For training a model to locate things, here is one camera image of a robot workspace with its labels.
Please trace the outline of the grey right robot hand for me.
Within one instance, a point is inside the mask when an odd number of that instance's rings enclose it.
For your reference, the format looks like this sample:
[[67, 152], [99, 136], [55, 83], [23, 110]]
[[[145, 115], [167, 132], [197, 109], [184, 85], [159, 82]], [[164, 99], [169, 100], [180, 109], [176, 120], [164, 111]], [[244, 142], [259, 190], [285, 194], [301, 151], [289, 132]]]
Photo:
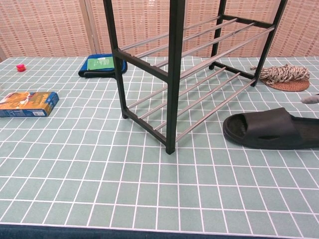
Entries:
[[319, 94], [311, 95], [301, 99], [303, 104], [318, 104], [319, 103]]

